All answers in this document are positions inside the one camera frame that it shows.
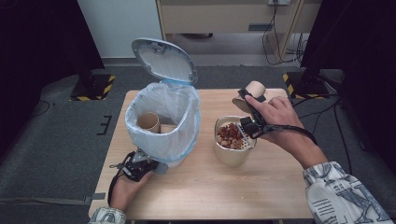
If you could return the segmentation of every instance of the left hand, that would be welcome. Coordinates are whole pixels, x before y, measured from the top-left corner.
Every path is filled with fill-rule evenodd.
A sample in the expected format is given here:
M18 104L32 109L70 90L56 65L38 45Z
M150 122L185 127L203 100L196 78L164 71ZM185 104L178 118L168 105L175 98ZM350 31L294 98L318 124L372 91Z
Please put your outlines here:
M139 182L134 182L125 175L120 176L113 189L110 207L125 212L136 193L149 181L151 175L152 172L148 172Z

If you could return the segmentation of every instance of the wall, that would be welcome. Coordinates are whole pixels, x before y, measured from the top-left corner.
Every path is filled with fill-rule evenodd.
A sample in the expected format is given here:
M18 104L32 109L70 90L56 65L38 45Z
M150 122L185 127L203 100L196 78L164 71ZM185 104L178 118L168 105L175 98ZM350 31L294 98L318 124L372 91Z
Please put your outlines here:
M78 0L78 4L102 58L134 58L134 39L163 39L156 0Z

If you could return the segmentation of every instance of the sleeve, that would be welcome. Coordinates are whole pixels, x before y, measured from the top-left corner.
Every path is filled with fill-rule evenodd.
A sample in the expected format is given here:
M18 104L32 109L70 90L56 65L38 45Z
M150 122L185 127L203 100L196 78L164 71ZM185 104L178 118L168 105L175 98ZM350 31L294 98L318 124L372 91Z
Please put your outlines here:
M303 171L306 199L317 223L393 223L378 201L337 162Z
M89 224L124 224L123 212L116 208L100 207L93 213Z

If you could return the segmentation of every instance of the white plastic bag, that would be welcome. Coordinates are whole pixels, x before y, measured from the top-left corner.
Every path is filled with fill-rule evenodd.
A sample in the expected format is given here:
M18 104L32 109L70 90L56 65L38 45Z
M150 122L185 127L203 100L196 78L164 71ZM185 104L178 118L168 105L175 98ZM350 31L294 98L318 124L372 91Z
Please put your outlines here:
M125 113L129 135L137 147L159 162L183 160L193 149L200 126L200 99L191 85L151 83L140 91ZM137 119L154 112L160 122L171 120L177 127L170 133L152 133L137 126Z

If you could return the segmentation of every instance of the trash can lid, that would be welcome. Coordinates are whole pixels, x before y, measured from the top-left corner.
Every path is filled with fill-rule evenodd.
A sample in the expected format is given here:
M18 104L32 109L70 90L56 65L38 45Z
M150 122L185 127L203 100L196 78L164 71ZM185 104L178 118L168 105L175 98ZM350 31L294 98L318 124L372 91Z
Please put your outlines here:
M195 84L198 76L190 56L180 47L159 39L138 38L132 43L137 60L153 76L181 84Z

